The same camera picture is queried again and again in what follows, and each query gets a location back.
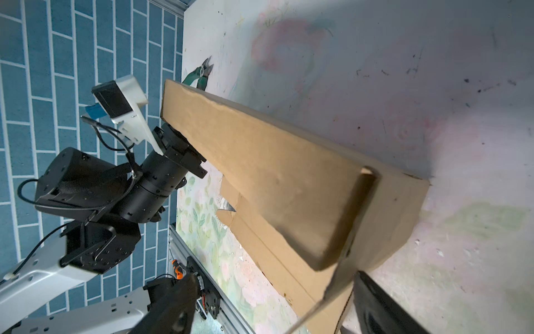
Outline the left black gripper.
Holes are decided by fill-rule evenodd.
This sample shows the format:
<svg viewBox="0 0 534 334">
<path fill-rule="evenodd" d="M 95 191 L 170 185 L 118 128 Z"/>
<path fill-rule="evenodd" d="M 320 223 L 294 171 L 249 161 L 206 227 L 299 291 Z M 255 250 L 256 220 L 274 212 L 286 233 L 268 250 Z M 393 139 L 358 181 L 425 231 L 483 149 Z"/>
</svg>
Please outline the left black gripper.
<svg viewBox="0 0 534 334">
<path fill-rule="evenodd" d="M 175 189 L 186 185 L 186 174 L 204 178 L 206 159 L 168 123 L 153 130 L 162 154 L 151 152 L 141 165 L 142 176 L 125 196 L 125 219 L 135 224 L 161 220 L 162 207 Z"/>
</svg>

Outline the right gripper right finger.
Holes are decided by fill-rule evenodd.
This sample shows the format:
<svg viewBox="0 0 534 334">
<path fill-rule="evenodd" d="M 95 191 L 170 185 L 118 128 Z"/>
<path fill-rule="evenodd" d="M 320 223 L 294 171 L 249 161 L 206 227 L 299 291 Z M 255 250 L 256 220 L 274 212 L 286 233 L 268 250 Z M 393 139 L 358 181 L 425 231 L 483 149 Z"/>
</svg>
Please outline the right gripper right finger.
<svg viewBox="0 0 534 334">
<path fill-rule="evenodd" d="M 363 334 L 429 334 L 363 271 L 358 271 L 355 275 L 353 295 Z"/>
</svg>

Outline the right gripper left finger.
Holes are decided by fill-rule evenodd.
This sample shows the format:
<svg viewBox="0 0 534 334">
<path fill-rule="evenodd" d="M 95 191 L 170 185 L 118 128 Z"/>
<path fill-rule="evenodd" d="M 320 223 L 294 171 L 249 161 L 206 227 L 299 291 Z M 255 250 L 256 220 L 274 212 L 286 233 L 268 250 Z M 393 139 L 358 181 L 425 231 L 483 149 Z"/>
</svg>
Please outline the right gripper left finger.
<svg viewBox="0 0 534 334">
<path fill-rule="evenodd" d="M 155 303 L 130 333 L 190 333 L 199 296 L 198 279 L 185 276 Z"/>
</svg>

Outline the brown cardboard box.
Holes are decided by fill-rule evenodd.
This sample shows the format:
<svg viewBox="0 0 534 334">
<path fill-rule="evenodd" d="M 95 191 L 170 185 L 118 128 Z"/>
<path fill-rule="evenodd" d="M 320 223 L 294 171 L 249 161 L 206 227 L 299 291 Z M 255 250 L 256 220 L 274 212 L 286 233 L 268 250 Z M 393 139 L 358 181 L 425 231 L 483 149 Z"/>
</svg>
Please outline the brown cardboard box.
<svg viewBox="0 0 534 334">
<path fill-rule="evenodd" d="M 428 180 L 168 80 L 161 116 L 223 175 L 219 211 L 311 333 L 338 333 L 355 275 L 406 244 Z"/>
</svg>

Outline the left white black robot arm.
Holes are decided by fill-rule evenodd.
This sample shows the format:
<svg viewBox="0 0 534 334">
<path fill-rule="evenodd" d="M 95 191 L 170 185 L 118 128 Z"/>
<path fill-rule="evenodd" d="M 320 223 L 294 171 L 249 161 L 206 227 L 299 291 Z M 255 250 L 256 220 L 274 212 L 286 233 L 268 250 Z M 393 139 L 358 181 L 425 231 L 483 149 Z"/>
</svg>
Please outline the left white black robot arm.
<svg viewBox="0 0 534 334">
<path fill-rule="evenodd" d="M 186 175 L 206 175 L 204 157 L 181 133 L 168 124 L 153 133 L 156 148 L 141 164 L 131 150 L 127 162 L 115 166 L 66 148 L 35 180 L 32 204 L 67 223 L 2 279 L 2 331 L 127 259 L 140 241 L 140 226 L 161 220 L 165 202 L 186 184 Z"/>
</svg>

